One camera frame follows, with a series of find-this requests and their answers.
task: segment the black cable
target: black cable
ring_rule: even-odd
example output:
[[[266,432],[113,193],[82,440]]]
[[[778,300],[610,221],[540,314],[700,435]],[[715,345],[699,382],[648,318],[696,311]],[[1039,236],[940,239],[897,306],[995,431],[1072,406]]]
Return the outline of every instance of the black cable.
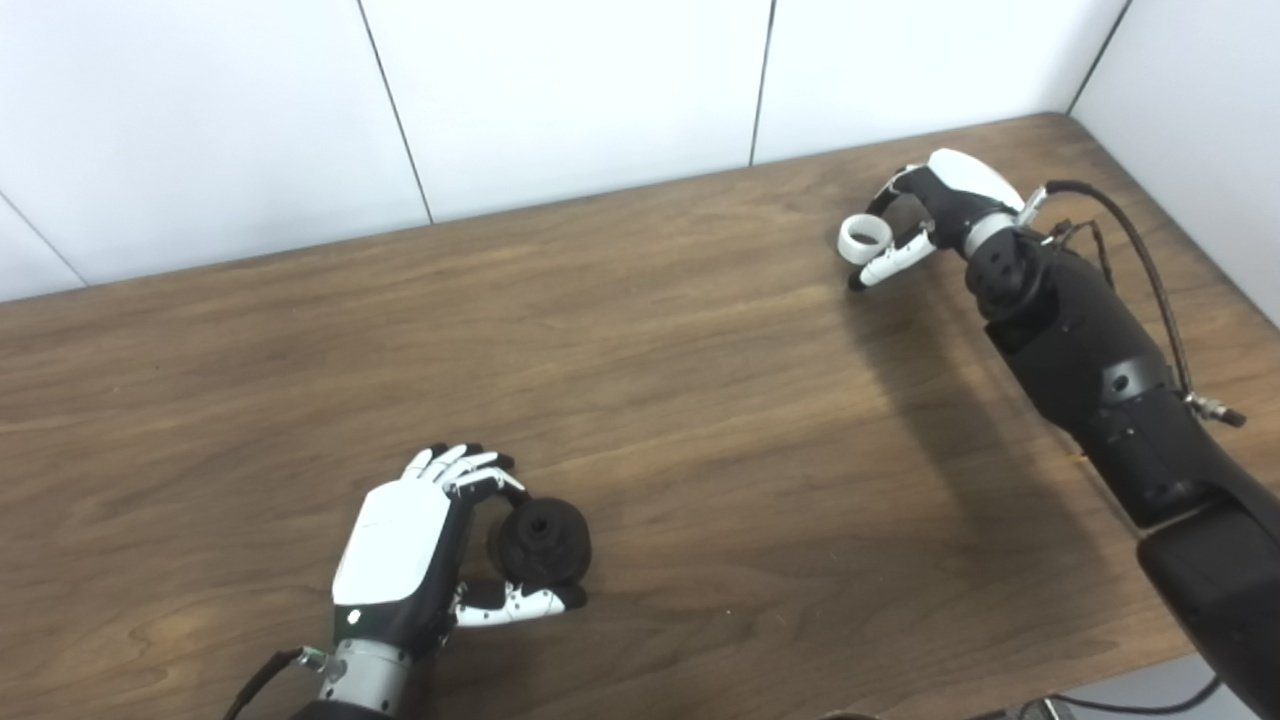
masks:
[[[1222,687],[1222,679],[1215,675],[1213,679],[1210,680],[1207,685],[1201,688],[1201,691],[1193,694],[1190,698],[1184,700],[1178,705],[1167,705],[1165,707],[1110,705],[1106,702],[1093,702],[1092,700],[1079,700],[1065,694],[1051,694],[1048,697],[1059,702],[1074,705],[1076,707],[1098,710],[1101,712],[1115,712],[1119,715],[1180,715],[1183,712],[1187,712],[1188,710],[1204,705],[1204,701],[1212,697],[1213,693],[1216,693],[1217,689],[1221,687]]]
[[[1151,259],[1151,252],[1147,251],[1147,243],[1143,242],[1142,236],[1138,234],[1138,228],[1135,228],[1133,222],[1129,220],[1129,217],[1120,209],[1120,205],[1116,205],[1116,202],[1107,197],[1106,193],[1089,183],[1080,181],[1050,181],[1044,183],[1046,195],[1055,195],[1057,192],[1075,192],[1097,200],[1115,217],[1125,234],[1129,236],[1129,242],[1133,243],[1133,249],[1138,254],[1138,259],[1142,260],[1142,268],[1147,270],[1147,279],[1151,281],[1151,290],[1156,295],[1156,304],[1160,306],[1160,316],[1165,322],[1165,331],[1169,333],[1169,345],[1174,354],[1174,365],[1178,368],[1178,382],[1183,386],[1183,392],[1190,396],[1194,389],[1192,387],[1192,372],[1190,368],[1187,366],[1187,354],[1183,350],[1183,338],[1178,334],[1178,322],[1174,320],[1174,311],[1169,306],[1169,293],[1165,292],[1165,283],[1160,281],[1160,272],[1156,269],[1156,263]]]
[[[1111,274],[1111,260],[1107,256],[1107,243],[1106,241],[1102,240],[1102,228],[1098,227],[1097,220],[1087,220],[1068,227],[1066,232],[1062,233],[1062,240],[1060,240],[1059,242],[1065,247],[1066,243],[1070,242],[1073,237],[1075,237],[1075,233],[1080,232],[1084,228],[1089,228],[1091,233],[1093,234],[1093,245],[1098,246],[1098,266],[1102,268],[1102,277],[1106,278],[1107,284],[1111,286],[1111,290],[1115,290],[1116,281]]]
[[[253,676],[250,678],[247,683],[244,683],[244,687],[241,688],[241,692],[236,693],[236,701],[232,702],[232,706],[227,710],[227,715],[223,715],[223,720],[236,720],[236,716],[239,715],[239,711],[244,710],[244,706],[248,705],[251,700],[253,700],[253,696],[256,696],[259,691],[265,688],[266,684],[270,683],[273,678],[280,674],[280,670],[288,667],[294,660],[297,660],[301,656],[302,656],[301,647],[296,647],[293,650],[284,650],[273,655],[271,659],[266,661],[266,665],[262,665],[262,667],[259,669],[257,673],[253,673]]]

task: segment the wood grain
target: wood grain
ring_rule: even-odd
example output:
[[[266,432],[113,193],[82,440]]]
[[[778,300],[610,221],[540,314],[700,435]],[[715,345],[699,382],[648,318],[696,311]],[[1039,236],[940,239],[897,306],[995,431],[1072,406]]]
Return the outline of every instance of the wood grain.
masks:
[[[1274,328],[1074,122],[980,126],[0,305],[0,717],[220,716],[328,641],[362,493],[436,439],[513,455],[596,555],[586,610],[457,633],[422,716],[956,719],[1188,651],[960,260],[844,290],[836,225],[938,146],[1121,201],[1280,489]]]

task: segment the black pulley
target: black pulley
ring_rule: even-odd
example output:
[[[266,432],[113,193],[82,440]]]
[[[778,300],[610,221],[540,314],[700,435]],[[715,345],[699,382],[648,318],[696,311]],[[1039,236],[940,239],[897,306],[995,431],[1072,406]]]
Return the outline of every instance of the black pulley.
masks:
[[[575,584],[591,565],[586,518],[563,500],[530,500],[494,527],[489,559],[512,583]]]

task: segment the white ring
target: white ring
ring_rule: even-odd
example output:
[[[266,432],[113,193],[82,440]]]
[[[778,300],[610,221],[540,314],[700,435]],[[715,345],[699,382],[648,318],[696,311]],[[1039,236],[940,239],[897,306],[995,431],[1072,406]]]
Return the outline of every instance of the white ring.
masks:
[[[836,250],[854,265],[865,265],[893,241],[893,231],[882,218],[858,214],[845,218],[836,233]]]

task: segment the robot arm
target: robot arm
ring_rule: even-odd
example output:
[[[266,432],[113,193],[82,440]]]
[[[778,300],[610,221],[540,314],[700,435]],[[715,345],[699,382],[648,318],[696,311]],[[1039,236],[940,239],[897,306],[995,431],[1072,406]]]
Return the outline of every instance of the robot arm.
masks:
[[[394,717],[413,664],[443,648],[454,628],[582,607],[579,582],[591,560],[586,520],[564,501],[531,498],[507,471],[512,465],[479,445],[434,445],[398,479],[370,491],[333,580],[337,651],[278,653],[225,719],[291,662],[323,676],[317,698],[293,720]],[[512,506],[489,542],[502,579],[460,580],[475,507],[490,497]]]
[[[1243,416],[1179,387],[1103,275],[1027,227],[1055,187],[1096,191],[1048,183],[1023,204],[989,176],[937,172],[940,154],[959,155],[940,150],[899,173],[846,224],[876,225],[893,199],[916,195],[932,218],[922,232],[968,260],[965,284],[987,336],[1032,404],[1071,434],[1133,523],[1151,530],[1138,544],[1148,579],[1222,680],[1260,716],[1280,720],[1280,501],[1201,423],[1238,427]],[[886,251],[850,287],[906,266]]]

